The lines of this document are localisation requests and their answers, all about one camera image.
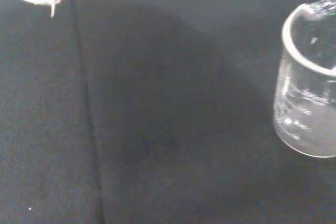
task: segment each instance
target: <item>black cloth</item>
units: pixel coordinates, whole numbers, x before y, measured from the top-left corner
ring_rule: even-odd
[[[335,223],[334,159],[272,126],[282,24],[314,1],[10,0],[0,220]]]

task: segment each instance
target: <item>clear glass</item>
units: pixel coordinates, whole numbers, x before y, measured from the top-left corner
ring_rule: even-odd
[[[282,29],[274,125],[291,148],[336,156],[336,0],[300,5]]]

